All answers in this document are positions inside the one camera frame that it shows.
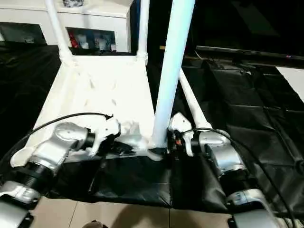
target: black plastic sheet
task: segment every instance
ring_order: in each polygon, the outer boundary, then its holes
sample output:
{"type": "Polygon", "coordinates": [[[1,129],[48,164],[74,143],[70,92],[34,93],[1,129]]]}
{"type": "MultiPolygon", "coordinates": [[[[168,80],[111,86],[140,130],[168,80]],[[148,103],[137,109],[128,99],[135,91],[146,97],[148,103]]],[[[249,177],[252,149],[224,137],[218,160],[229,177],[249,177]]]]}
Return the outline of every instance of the black plastic sheet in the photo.
{"type": "MultiPolygon", "coordinates": [[[[33,127],[59,66],[57,47],[0,50],[0,117],[7,132],[2,155],[33,127]]],[[[150,61],[147,71],[155,107],[161,70],[150,61]]],[[[207,120],[259,157],[295,216],[303,218],[304,104],[284,77],[274,67],[214,61],[198,68],[184,67],[184,72],[207,120]]],[[[172,114],[177,112],[193,123],[180,85],[172,114]]],[[[240,149],[268,199],[285,215],[261,169],[240,149]]],[[[48,196],[227,212],[224,192],[199,156],[161,162],[145,157],[113,159],[103,166],[102,161],[65,164],[48,196]]]]}

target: white shelf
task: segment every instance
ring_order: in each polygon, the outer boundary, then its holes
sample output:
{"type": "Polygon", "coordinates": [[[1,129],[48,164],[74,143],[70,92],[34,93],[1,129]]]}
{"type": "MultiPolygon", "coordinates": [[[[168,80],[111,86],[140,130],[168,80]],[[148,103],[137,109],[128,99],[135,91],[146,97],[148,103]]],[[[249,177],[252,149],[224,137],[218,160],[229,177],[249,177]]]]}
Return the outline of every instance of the white shelf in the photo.
{"type": "MultiPolygon", "coordinates": [[[[133,0],[84,0],[81,7],[64,7],[62,0],[54,0],[58,12],[126,18],[133,0]]],[[[0,9],[46,11],[44,0],[1,0],[0,9]]]]}

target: robotic arm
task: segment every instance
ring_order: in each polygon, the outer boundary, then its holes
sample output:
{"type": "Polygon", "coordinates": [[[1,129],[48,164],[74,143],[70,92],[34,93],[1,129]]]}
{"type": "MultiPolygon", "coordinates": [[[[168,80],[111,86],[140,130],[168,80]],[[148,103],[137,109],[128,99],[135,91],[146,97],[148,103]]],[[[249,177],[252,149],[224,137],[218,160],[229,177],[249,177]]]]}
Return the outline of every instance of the robotic arm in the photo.
{"type": "MultiPolygon", "coordinates": [[[[118,136],[120,125],[111,118],[106,121],[104,139],[118,136]]],[[[74,123],[60,123],[52,136],[42,142],[25,166],[19,167],[0,188],[0,227],[29,228],[29,213],[46,194],[70,152],[93,147],[95,133],[74,123]]]]}
{"type": "Polygon", "coordinates": [[[188,156],[200,153],[209,161],[227,196],[226,205],[232,213],[229,227],[279,228],[256,179],[250,175],[230,140],[212,131],[182,133],[190,128],[190,122],[181,114],[176,114],[169,126],[172,132],[168,139],[170,148],[188,156]]]}

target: television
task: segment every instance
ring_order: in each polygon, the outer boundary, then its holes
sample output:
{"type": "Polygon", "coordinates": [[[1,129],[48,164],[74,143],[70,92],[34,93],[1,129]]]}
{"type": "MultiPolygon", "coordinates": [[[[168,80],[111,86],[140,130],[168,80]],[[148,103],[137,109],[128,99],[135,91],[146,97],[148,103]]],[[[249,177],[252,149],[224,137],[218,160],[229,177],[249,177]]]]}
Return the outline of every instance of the television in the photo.
{"type": "Polygon", "coordinates": [[[303,65],[304,1],[197,0],[187,44],[188,52],[194,48],[199,55],[303,65]]]}

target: red object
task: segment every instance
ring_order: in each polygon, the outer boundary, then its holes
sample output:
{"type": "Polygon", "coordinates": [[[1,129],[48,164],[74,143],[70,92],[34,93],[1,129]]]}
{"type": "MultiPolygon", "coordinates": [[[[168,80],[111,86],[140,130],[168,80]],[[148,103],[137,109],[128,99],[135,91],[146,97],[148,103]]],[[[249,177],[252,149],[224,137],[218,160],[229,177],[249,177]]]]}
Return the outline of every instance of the red object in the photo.
{"type": "Polygon", "coordinates": [[[70,36],[71,44],[73,48],[79,48],[78,43],[74,37],[74,34],[72,32],[69,32],[68,35],[70,36]]]}

